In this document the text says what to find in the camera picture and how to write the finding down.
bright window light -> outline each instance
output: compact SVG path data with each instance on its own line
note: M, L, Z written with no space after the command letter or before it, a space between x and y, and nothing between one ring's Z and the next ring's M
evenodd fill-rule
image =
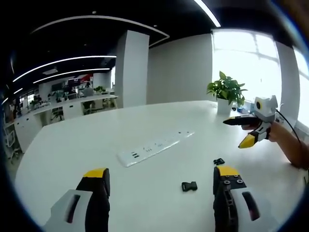
M55 76L61 76L61 75L69 74L69 73L79 73L79 72L98 71L98 70L110 70L110 69L109 68L105 68L105 69L84 69L84 70L77 70L77 71L72 71L72 72L64 72L64 73L60 73L60 74L57 74L57 75L53 75L53 76L49 76L49 77L43 78L43 79L35 81L33 83L35 84L35 83L38 83L40 81L47 80L49 78L53 78Z
M4 101L1 103L3 105L9 98L4 99Z
M51 63L48 63L48 64L41 65L37 68L31 69L28 72L25 72L24 74L20 75L16 79L14 79L13 82L17 81L19 78L23 77L24 75L27 75L28 73L33 72L34 70L40 69L40 68L45 67L47 65L56 64L56 63L60 63L60 62L67 61L67 60L84 59L84 58L116 58L116 57L117 56L86 56L86 57L73 57L73 58L68 58L68 59L61 59L61 60L57 60L57 61L54 61L54 62L51 62Z
M294 49L294 53L299 71L301 71L305 76L309 76L308 65L305 57L296 49Z
M299 71L299 112L297 120L303 124L302 126L309 128L309 72L305 57L297 49L294 48L294 53Z
M111 70L111 89L115 85L115 73L116 73L116 67L113 67Z
M205 3L202 0L194 0L200 8L208 15L208 17L211 19L211 21L214 23L216 27L221 27L219 21L216 19L214 14L211 12L211 10L205 5Z
M18 93L19 91L21 91L23 88L20 88L18 91L15 91L14 94Z
M271 37L257 34L256 42L259 53L269 57L277 57L275 42Z
M213 31L212 80L219 71L245 83L247 102L276 95L281 102L281 69L276 44L268 35L239 29Z
M27 96L28 102L34 101L34 94L30 94Z

white wall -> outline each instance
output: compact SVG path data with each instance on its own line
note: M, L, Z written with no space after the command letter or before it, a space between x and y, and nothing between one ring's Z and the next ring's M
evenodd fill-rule
M149 35L128 30L117 46L115 94L118 106L146 104Z
M93 74L93 88L96 88L98 86L102 86L105 88L111 87L111 72Z
M211 35L172 41L149 50L147 104L213 100Z

green plant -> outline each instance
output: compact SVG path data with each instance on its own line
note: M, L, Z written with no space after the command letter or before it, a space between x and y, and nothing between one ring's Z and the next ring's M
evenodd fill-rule
M99 92L99 93L106 91L106 89L104 87L102 87L102 86L98 86L98 87L94 88L93 90L95 92Z
M242 92L247 89L240 88L245 84L238 84L237 80L233 80L232 77L226 76L221 71L219 71L219 76L219 80L207 85L207 94L210 93L216 98L226 99L228 104L237 102L238 106L242 106L245 103L245 97Z

black ceiling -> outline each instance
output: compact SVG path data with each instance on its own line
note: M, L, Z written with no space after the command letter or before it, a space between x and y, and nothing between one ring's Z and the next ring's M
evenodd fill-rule
M273 34L276 40L291 44L291 40L266 0L204 0L223 28L247 28ZM179 38L209 33L213 23L193 0L113 0L83 2L68 7L64 3L46 3L7 7L1 15L2 36L5 37L2 65L4 84L14 92L19 88L32 88L35 80L47 77L42 72L56 66L58 73L82 69L111 68L114 59L91 58L65 61L31 72L16 82L19 75L40 65L60 59L115 55L119 37L126 30L150 35L150 44L165 36L151 29L131 23L109 19L74 19L59 22L38 31L38 27L63 18L81 15L105 15L132 20L153 27L170 36L161 43Z

desk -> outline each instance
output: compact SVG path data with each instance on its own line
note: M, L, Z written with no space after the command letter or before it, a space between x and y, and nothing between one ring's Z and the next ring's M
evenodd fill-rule
M41 116L47 111L50 111L55 108L63 107L64 120L68 120L74 117L79 117L83 115L82 103L87 101L99 100L99 99L116 99L115 95L95 95L86 98L77 98L73 100L67 100L42 108L36 109L29 112L15 120L15 131L20 144L20 147L23 152L26 152L28 146L42 129L43 126L48 124L48 122L43 123Z
M270 141L239 149L247 132L223 124L226 117L216 111L216 103L210 101L153 104L44 127L21 161L17 194L33 219L44 225L52 205L75 189L84 173L108 167L110 231L214 231L213 160L223 158L248 187L270 200L279 222L286 220L302 194L304 172L293 168ZM118 161L116 154L121 151L179 129L195 134L131 167ZM183 181L196 181L198 190L182 192Z
M11 127L12 125L14 125L14 122L5 123L4 128L7 129L7 128Z

